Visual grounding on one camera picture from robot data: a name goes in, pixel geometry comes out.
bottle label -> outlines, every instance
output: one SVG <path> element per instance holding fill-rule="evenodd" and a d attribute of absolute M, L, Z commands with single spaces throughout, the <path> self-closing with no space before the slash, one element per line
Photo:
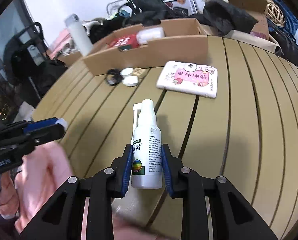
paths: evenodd
<path fill-rule="evenodd" d="M 161 136 L 152 127 L 141 139 L 134 138 L 132 175 L 160 175 L 162 172 Z"/>

notebook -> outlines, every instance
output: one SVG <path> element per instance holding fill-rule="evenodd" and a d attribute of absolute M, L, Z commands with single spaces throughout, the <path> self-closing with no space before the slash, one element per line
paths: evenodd
<path fill-rule="evenodd" d="M 207 65 L 168 61 L 157 81 L 157 88 L 207 98 L 216 98 L 217 69 Z"/>

rainbow circle logo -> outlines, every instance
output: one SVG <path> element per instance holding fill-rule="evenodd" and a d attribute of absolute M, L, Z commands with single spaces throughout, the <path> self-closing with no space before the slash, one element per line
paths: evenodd
<path fill-rule="evenodd" d="M 132 164 L 132 170 L 134 172 L 138 172 L 140 171 L 142 168 L 142 163 L 140 160 L 134 160 L 133 164 Z"/>

table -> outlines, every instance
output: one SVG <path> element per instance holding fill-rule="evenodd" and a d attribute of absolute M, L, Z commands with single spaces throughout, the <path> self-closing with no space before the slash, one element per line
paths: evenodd
<path fill-rule="evenodd" d="M 218 69 L 216 99 L 158 90 L 161 67 L 147 69 L 137 87 L 110 87 L 78 60 L 33 119 L 68 122 L 60 144 L 75 175 L 90 177 L 122 155 L 132 135 L 133 104 L 149 98 L 173 156 L 201 176 L 226 176 L 280 239 L 298 219 L 298 68 L 249 44 L 216 36 L 208 42 L 209 65 Z M 164 189 L 129 187 L 113 210 L 180 238 L 182 200 Z"/>

metal screw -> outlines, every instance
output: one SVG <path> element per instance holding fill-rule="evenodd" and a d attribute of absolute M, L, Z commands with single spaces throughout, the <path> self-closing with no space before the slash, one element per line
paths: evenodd
<path fill-rule="evenodd" d="M 77 181 L 77 178 L 76 178 L 76 177 L 70 177 L 70 178 L 68 179 L 68 182 L 69 182 L 70 184 L 75 183 L 76 181 Z"/>
<path fill-rule="evenodd" d="M 189 169 L 188 167 L 182 167 L 182 168 L 181 168 L 181 172 L 187 174 L 187 173 L 190 172 L 190 169 Z"/>
<path fill-rule="evenodd" d="M 113 173 L 113 169 L 112 168 L 105 169 L 105 174 L 111 174 L 111 173 Z"/>
<path fill-rule="evenodd" d="M 224 176 L 219 176 L 217 179 L 220 183 L 225 183 L 227 179 Z"/>

